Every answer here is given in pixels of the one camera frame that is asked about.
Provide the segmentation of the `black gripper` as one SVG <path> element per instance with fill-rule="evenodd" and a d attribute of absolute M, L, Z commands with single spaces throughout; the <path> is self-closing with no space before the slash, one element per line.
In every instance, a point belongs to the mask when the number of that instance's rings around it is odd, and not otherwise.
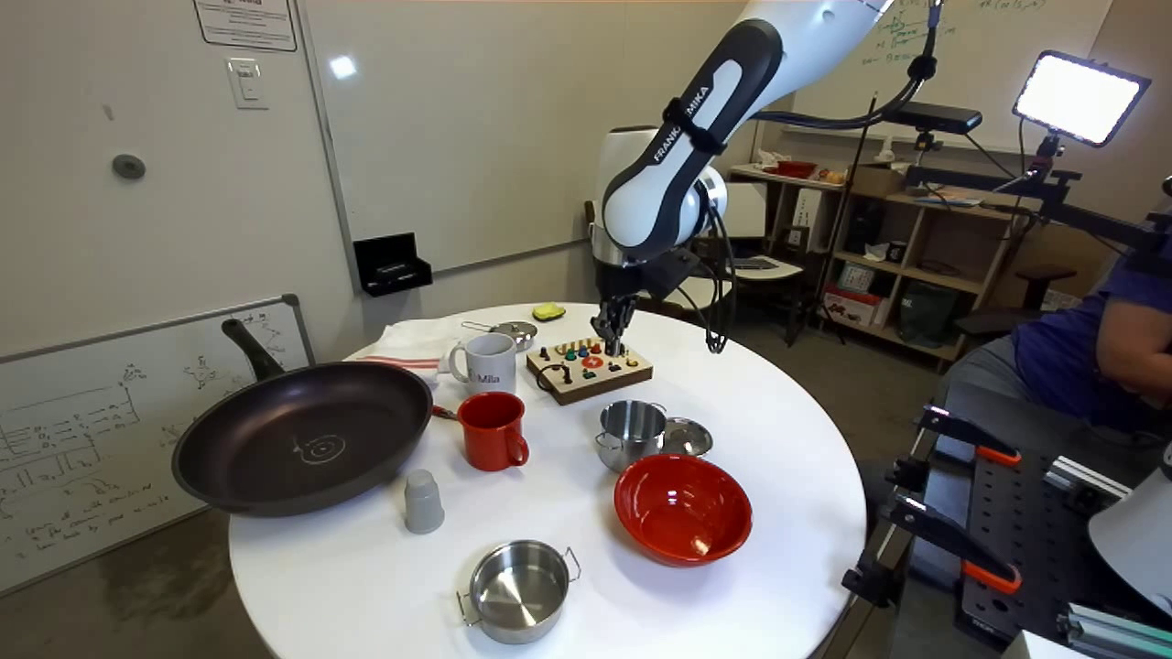
<path fill-rule="evenodd" d="M 652 300 L 664 300 L 672 292 L 687 273 L 696 270 L 696 260 L 683 250 L 659 254 L 646 263 L 596 263 L 596 315 L 591 318 L 591 328 L 604 356 L 627 353 L 635 298 L 648 292 Z"/>

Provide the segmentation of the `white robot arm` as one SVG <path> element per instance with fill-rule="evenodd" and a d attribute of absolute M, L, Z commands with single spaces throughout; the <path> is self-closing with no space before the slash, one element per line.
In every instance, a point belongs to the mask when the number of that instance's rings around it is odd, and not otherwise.
<path fill-rule="evenodd" d="M 895 0 L 748 0 L 672 94 L 648 141 L 604 185 L 594 224 L 600 310 L 594 334 L 620 353 L 635 298 L 687 273 L 682 245 L 713 215 L 703 167 L 748 118 L 831 73 Z"/>

